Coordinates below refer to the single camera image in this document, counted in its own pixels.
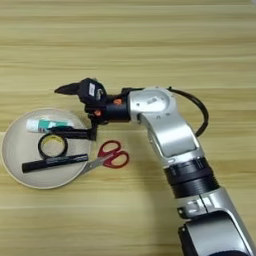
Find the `black cable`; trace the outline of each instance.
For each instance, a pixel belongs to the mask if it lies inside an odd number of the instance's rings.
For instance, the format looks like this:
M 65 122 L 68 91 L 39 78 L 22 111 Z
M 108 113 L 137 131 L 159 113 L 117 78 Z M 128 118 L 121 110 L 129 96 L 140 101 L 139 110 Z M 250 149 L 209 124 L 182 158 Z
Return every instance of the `black cable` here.
M 170 92 L 174 92 L 176 94 L 179 94 L 179 95 L 187 98 L 188 100 L 192 101 L 200 109 L 200 111 L 203 114 L 204 121 L 203 121 L 202 125 L 199 127 L 199 129 L 196 131 L 195 134 L 197 137 L 202 135 L 204 133 L 204 131 L 206 130 L 208 123 L 209 123 L 209 112 L 208 112 L 206 106 L 204 105 L 204 103 L 201 100 L 199 100 L 196 96 L 194 96 L 190 93 L 176 90 L 176 89 L 173 89 L 172 87 L 169 87 L 168 90 Z

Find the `black marker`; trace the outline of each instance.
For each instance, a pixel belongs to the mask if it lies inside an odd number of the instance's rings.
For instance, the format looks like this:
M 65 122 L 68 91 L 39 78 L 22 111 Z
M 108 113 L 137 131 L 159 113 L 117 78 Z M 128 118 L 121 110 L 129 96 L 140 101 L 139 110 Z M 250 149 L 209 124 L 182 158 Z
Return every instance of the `black marker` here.
M 88 161 L 87 154 L 61 156 L 61 157 L 49 157 L 44 160 L 23 163 L 22 172 L 29 173 L 29 172 L 46 169 L 54 166 L 60 166 L 65 164 L 75 164 L 75 163 L 80 163 L 85 161 Z

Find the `scissors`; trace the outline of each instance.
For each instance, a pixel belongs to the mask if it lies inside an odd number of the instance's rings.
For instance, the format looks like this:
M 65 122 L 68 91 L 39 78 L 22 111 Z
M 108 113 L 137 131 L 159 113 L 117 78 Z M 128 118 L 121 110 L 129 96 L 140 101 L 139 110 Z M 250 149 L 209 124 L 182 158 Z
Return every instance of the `scissors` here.
M 114 147 L 114 149 L 105 151 L 104 148 L 109 144 L 114 144 L 116 146 Z M 120 156 L 125 156 L 124 162 L 121 164 L 114 164 L 113 161 Z M 81 172 L 81 174 L 87 173 L 97 168 L 100 165 L 103 165 L 105 167 L 112 168 L 112 169 L 119 169 L 127 165 L 129 160 L 130 160 L 129 154 L 126 151 L 121 150 L 121 143 L 119 141 L 108 140 L 101 145 L 98 152 L 98 158 L 96 158 L 96 160 L 94 161 L 88 162 L 85 168 L 83 169 L 83 171 Z

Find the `plate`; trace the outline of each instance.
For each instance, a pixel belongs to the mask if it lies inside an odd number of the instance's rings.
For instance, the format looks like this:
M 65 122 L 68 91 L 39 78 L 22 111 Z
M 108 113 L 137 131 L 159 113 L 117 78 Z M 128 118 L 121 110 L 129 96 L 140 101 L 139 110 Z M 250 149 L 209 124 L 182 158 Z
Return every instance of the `plate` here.
M 22 163 L 41 160 L 38 152 L 38 141 L 44 133 L 34 133 L 26 130 L 28 119 L 49 119 L 56 121 L 71 121 L 74 128 L 86 129 L 83 122 L 73 113 L 59 109 L 38 109 L 27 113 L 14 121 L 8 128 L 2 143 L 3 163 L 8 173 L 18 182 L 31 188 L 57 188 L 74 180 L 82 172 L 87 162 L 62 165 L 24 174 Z M 89 140 L 67 139 L 67 155 L 89 155 L 91 142 Z

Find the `black ring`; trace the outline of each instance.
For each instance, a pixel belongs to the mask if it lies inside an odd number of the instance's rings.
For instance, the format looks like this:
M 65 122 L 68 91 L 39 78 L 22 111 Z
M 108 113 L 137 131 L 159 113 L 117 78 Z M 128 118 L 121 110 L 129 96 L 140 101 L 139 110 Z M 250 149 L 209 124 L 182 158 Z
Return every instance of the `black ring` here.
M 62 152 L 60 152 L 60 154 L 56 155 L 56 156 L 48 156 L 47 154 L 45 154 L 43 152 L 43 149 L 42 149 L 42 146 L 43 146 L 43 142 L 44 140 L 49 137 L 49 136 L 54 136 L 54 137 L 58 137 L 61 139 L 61 141 L 63 142 L 63 145 L 64 145 L 64 148 L 62 150 Z M 51 157 L 60 157 L 60 156 L 66 156 L 67 154 L 67 151 L 68 151 L 68 141 L 66 138 L 60 136 L 60 135 L 56 135 L 56 134 L 53 134 L 53 133 L 47 133 L 45 134 L 38 142 L 38 152 L 40 154 L 40 156 L 43 158 L 43 159 L 46 159 L 46 158 L 51 158 Z

